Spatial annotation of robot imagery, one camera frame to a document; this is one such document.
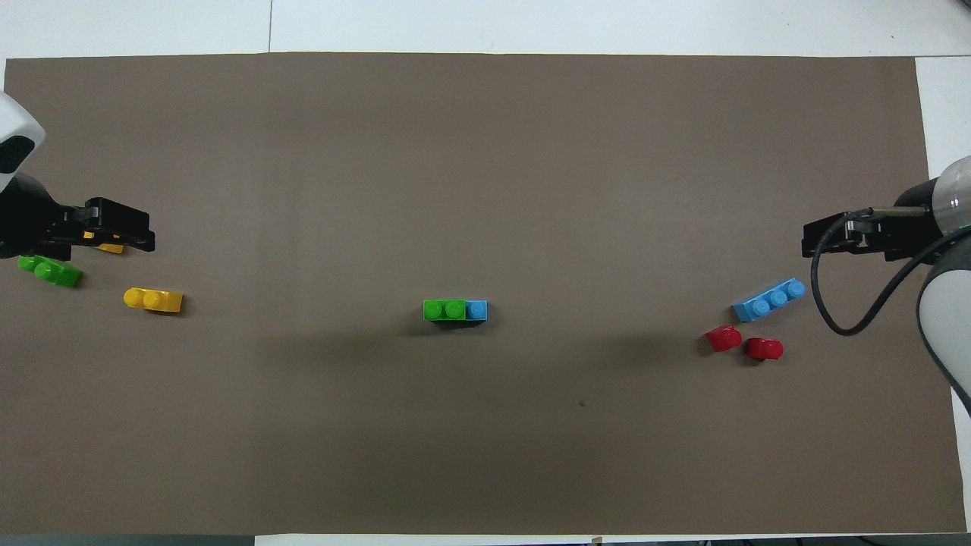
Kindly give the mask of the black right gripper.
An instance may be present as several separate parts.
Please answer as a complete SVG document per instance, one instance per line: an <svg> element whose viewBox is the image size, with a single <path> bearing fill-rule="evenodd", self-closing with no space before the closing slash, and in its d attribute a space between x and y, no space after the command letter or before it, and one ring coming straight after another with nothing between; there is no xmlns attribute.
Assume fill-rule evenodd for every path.
<svg viewBox="0 0 971 546"><path fill-rule="evenodd" d="M844 221L828 239L823 235ZM885 260L913 258L938 239L938 225L927 206L873 208L870 215L842 212L804 225L803 256L819 253L884 253Z"/></svg>

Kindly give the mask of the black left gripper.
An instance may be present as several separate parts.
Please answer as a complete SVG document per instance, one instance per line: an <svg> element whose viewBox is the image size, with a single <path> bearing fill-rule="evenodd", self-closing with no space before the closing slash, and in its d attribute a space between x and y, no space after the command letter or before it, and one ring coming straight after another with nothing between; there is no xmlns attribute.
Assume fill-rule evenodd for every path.
<svg viewBox="0 0 971 546"><path fill-rule="evenodd" d="M62 205L28 175L14 175L1 193L1 258L45 256L69 260L73 246L130 246L155 249L149 215L104 197L84 203L86 231L77 207Z"/></svg>

